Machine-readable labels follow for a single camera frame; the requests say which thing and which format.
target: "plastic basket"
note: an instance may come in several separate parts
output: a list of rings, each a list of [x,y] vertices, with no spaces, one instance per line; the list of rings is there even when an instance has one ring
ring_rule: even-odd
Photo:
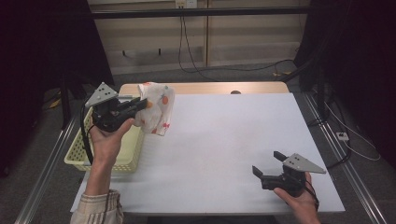
[[[92,109],[88,111],[87,116],[84,119],[86,132],[90,128],[91,114]],[[113,171],[132,173],[137,169],[144,136],[145,135],[140,128],[132,126],[128,133],[122,137],[120,154],[117,157],[116,164],[113,166]],[[64,162],[66,164],[74,165],[80,171],[89,171],[91,170],[91,165],[83,147],[84,143],[82,141],[81,130],[78,130],[72,146],[64,157]]]

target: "gray floor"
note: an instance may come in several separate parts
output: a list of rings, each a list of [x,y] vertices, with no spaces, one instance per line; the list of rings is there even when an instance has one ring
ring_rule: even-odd
[[[238,65],[227,68],[239,70],[210,70],[198,73],[186,73],[180,70],[162,71],[154,73],[142,73],[133,75],[115,76],[117,85],[116,90],[123,83],[141,83],[145,81],[155,82],[197,82],[197,81],[270,81],[276,80],[273,76],[275,68],[272,66],[268,69],[256,71],[242,71],[242,69],[262,68],[263,64]],[[279,63],[276,66],[278,73],[287,72],[294,69],[291,62]],[[296,101],[301,108],[303,116],[307,122],[315,117],[310,110],[305,93],[300,92],[298,80],[294,79],[288,83],[288,87],[293,92]],[[74,100],[71,97],[70,104],[75,112],[81,104],[81,101]],[[354,122],[345,109],[343,113],[346,116],[347,125],[356,130],[357,124]],[[339,130],[333,116],[330,116],[329,125],[335,132]],[[18,159],[10,166],[10,175],[7,178],[0,179],[0,220],[1,223],[13,223],[21,208],[26,201],[30,190],[40,175],[46,160],[48,159],[54,144],[60,134],[62,126],[62,109],[56,107],[51,110],[44,110],[35,127],[35,130],[29,139],[26,149]],[[323,131],[318,125],[309,128],[312,136],[318,146],[318,150],[326,164],[332,164],[336,161],[334,153],[330,149],[328,141]],[[375,151],[356,135],[350,135],[352,146],[359,152],[375,157]],[[38,206],[32,223],[67,223],[70,218],[69,209],[76,196],[79,188],[79,181],[83,173],[76,168],[66,165],[62,159],[66,150],[62,152],[61,160],[55,167],[52,179],[48,184],[47,190]],[[395,170],[384,160],[368,161],[356,154],[353,154],[350,162],[359,173],[361,180],[372,194],[378,209],[388,223],[396,223],[396,174]],[[320,214],[320,219],[325,223],[374,223],[368,216],[365,208],[361,204],[356,191],[353,189],[350,181],[344,171],[345,165],[337,166],[329,172],[333,177],[334,185],[340,194],[342,202],[346,208],[344,213],[340,214]],[[143,223],[143,217],[128,216],[127,223]],[[276,216],[279,223],[296,223],[293,216]]]

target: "white table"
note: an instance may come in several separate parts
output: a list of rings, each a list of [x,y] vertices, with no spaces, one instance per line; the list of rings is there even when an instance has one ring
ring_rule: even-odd
[[[283,201],[262,189],[251,166],[280,175],[282,163],[273,157],[277,150],[286,156],[299,153],[325,167],[291,93],[178,94],[173,112],[164,137],[146,135],[137,171],[112,176],[111,188],[120,191],[124,212],[144,216],[288,213]],[[345,211],[330,176],[312,176],[319,212]]]

